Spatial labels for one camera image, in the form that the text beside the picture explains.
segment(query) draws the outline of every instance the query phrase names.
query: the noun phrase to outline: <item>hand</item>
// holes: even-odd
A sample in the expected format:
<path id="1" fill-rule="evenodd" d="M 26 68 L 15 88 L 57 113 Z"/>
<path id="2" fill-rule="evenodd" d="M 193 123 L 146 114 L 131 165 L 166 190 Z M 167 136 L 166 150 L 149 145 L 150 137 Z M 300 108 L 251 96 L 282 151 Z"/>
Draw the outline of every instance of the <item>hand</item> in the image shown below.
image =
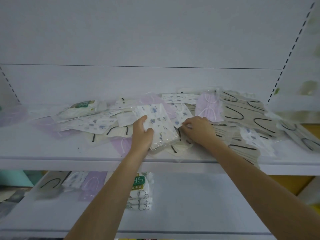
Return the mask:
<path id="1" fill-rule="evenodd" d="M 186 136 L 205 148 L 212 145 L 213 141 L 219 141 L 214 128 L 206 117 L 195 116 L 187 119 L 182 124 L 180 128 L 182 128 Z"/>
<path id="2" fill-rule="evenodd" d="M 148 149 L 152 144 L 153 129 L 144 131 L 143 122 L 147 119 L 144 115 L 133 124 L 132 144 L 129 153 L 138 153 L 143 158 L 147 155 Z"/>

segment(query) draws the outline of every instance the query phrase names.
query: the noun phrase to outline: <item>forearm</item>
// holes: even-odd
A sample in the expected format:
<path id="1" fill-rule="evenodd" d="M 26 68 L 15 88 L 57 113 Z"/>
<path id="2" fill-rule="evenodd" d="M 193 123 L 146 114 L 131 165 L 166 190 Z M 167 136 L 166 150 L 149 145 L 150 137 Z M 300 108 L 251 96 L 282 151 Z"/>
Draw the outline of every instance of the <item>forearm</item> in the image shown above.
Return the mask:
<path id="1" fill-rule="evenodd" d="M 66 240 L 114 239 L 144 155 L 129 153 L 80 216 Z"/>
<path id="2" fill-rule="evenodd" d="M 296 196 L 222 141 L 206 148 L 277 239 L 320 239 L 320 216 Z"/>

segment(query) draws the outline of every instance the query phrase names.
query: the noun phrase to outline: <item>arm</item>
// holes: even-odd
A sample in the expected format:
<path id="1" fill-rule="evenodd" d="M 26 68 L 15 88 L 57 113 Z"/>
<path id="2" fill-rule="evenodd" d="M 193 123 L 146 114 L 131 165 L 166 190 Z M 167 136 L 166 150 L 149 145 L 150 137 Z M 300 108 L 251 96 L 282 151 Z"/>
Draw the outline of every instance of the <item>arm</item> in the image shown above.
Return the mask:
<path id="1" fill-rule="evenodd" d="M 133 124 L 132 145 L 110 179 L 82 213 L 65 240 L 114 240 L 138 169 L 152 143 L 143 116 Z"/>
<path id="2" fill-rule="evenodd" d="M 279 240 L 320 239 L 320 216 L 216 137 L 206 118 L 187 119 L 184 133 L 219 162 L 252 209 Z"/>

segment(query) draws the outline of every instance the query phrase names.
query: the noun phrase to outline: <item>lower shelf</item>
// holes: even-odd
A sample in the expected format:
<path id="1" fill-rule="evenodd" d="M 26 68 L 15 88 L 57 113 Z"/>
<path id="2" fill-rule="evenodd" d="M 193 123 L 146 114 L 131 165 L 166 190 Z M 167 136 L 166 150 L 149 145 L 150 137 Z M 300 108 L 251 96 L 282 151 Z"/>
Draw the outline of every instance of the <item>lower shelf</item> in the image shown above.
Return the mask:
<path id="1" fill-rule="evenodd" d="M 63 238 L 88 206 L 79 192 L 37 200 L 37 190 L 0 224 L 0 235 Z M 125 210 L 117 238 L 274 239 L 226 174 L 156 173 L 153 199 L 151 210 Z"/>

